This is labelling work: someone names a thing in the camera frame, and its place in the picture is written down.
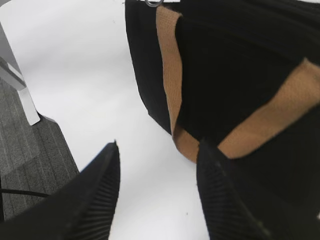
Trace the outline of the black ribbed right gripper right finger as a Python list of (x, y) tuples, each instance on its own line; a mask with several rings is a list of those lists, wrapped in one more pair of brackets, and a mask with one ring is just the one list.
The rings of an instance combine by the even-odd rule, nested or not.
[(197, 189), (211, 240), (270, 240), (270, 233), (241, 200), (221, 162), (222, 154), (203, 139), (198, 145)]

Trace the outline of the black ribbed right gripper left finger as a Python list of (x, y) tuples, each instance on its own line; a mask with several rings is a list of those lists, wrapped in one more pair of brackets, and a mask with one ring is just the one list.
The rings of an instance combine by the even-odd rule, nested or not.
[(108, 143), (54, 194), (0, 225), (2, 240), (107, 240), (120, 190), (120, 154)]

